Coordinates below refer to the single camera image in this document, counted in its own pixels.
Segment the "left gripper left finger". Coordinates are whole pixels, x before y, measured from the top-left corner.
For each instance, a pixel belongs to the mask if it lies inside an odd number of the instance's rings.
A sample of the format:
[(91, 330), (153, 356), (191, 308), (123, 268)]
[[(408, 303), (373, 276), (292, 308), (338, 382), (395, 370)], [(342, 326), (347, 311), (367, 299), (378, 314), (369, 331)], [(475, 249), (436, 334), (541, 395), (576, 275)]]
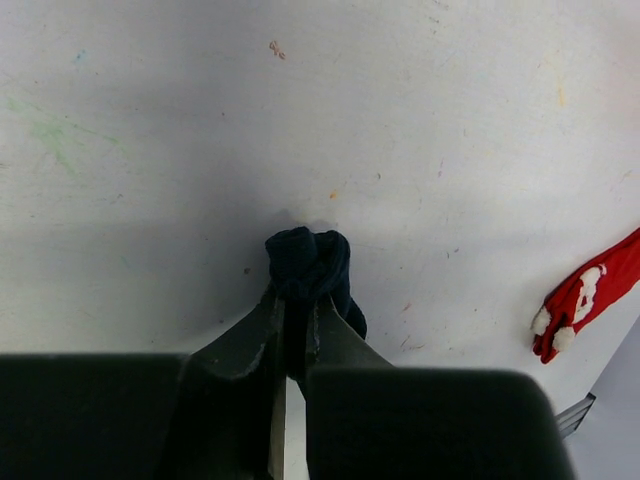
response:
[(215, 341), (195, 352), (190, 364), (223, 381), (241, 380), (256, 371), (283, 330), (284, 302), (267, 289), (258, 304)]

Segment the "dark navy ankle sock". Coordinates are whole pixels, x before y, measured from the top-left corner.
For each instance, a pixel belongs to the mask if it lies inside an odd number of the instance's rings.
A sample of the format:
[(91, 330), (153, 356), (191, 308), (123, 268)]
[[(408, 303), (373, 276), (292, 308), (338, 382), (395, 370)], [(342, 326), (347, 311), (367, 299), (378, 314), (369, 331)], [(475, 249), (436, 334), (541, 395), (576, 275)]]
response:
[(304, 389), (307, 323), (319, 299), (329, 295), (341, 318), (361, 338), (367, 335), (365, 316), (351, 296), (350, 244), (335, 230), (314, 233), (301, 226), (271, 236), (265, 248), (271, 284), (285, 302), (287, 375)]

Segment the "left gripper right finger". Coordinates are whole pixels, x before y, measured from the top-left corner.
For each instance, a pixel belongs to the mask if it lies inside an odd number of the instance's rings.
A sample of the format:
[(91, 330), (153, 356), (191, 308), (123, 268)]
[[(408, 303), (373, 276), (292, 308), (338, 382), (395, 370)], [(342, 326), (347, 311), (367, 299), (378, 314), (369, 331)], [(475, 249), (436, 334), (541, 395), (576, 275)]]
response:
[(314, 369), (357, 372), (394, 369), (340, 316), (330, 295), (315, 303), (308, 318), (304, 367), (306, 373)]

